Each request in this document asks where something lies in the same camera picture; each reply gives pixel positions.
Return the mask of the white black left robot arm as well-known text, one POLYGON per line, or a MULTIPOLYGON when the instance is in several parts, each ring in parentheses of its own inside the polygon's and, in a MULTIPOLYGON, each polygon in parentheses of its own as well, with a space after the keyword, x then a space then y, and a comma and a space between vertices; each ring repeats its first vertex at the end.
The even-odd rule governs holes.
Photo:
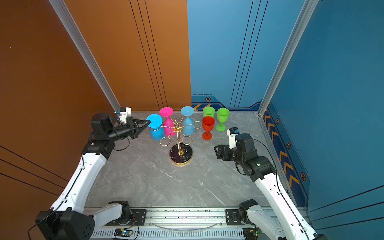
POLYGON ((115 148, 115 142, 137 138, 150 123, 128 116, 125 124, 115 127, 108 113, 93 116, 93 131, 74 174, 50 209, 39 212, 36 217, 35 225, 46 240, 88 240, 95 230, 112 221, 132 222, 133 214, 127 201, 113 201, 88 214, 85 213, 85 203, 97 175, 115 148))

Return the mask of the teal blue wine glass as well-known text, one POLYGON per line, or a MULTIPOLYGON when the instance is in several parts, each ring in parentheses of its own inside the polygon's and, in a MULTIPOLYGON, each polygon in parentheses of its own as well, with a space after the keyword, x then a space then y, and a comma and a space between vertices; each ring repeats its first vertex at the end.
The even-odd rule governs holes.
POLYGON ((190 106, 185 106, 181 109, 181 114, 184 116, 183 119, 183 134, 186 136, 190 136, 195 132, 194 121, 191 119, 191 116, 194 114, 194 108, 190 106))

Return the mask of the red wine glass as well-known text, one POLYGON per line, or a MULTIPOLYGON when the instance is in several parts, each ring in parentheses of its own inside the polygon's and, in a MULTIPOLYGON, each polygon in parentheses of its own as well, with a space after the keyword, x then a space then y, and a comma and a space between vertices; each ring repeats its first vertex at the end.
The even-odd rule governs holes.
POLYGON ((204 133, 202 134, 202 138, 205 140, 205 141, 209 141, 212 139, 212 133, 211 131, 213 130, 214 126, 215 126, 215 119, 210 117, 210 116, 206 116, 203 118, 203 129, 204 129, 204 133))

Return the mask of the green wine glass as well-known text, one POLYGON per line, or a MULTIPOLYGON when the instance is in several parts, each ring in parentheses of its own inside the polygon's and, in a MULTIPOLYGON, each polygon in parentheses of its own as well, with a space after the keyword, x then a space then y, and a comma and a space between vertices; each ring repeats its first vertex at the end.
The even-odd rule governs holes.
POLYGON ((206 106, 205 108, 203 108, 203 118, 205 118, 205 117, 212 117, 212 118, 214 118, 215 117, 215 112, 216 112, 216 110, 213 107, 206 106))
POLYGON ((217 111, 217 119, 219 124, 217 125, 216 129, 219 132, 224 132, 226 130, 226 126, 224 123, 228 120, 230 115, 230 111, 226 108, 220 108, 217 111))

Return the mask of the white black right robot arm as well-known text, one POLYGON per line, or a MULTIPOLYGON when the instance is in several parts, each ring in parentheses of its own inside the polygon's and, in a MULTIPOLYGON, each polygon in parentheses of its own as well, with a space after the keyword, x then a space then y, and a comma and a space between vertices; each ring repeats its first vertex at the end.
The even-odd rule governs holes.
POLYGON ((327 239, 305 220, 285 191, 274 163, 258 154, 254 141, 250 134, 232 134, 228 145, 214 147, 217 159, 241 166, 241 174, 251 178, 277 216, 273 219, 255 200, 247 200, 239 208, 242 221, 256 225, 271 240, 327 239))

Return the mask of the light blue wine glass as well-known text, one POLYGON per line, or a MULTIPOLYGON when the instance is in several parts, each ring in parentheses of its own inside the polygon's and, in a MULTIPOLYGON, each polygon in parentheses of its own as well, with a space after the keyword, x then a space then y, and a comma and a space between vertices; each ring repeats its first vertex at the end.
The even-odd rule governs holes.
POLYGON ((165 137, 165 131, 163 129, 163 118, 158 114, 151 114, 147 117, 149 124, 150 135, 153 140, 160 141, 165 137))

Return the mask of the magenta wine glass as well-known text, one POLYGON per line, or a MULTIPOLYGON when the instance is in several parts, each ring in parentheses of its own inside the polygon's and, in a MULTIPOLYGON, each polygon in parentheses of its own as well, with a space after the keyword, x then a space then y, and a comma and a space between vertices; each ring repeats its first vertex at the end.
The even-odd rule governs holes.
POLYGON ((165 135, 168 137, 171 137, 177 134, 174 132, 175 125, 173 120, 171 119, 173 112, 174 112, 173 109, 170 107, 164 107, 159 111, 160 116, 165 118, 163 123, 163 129, 165 131, 165 135))

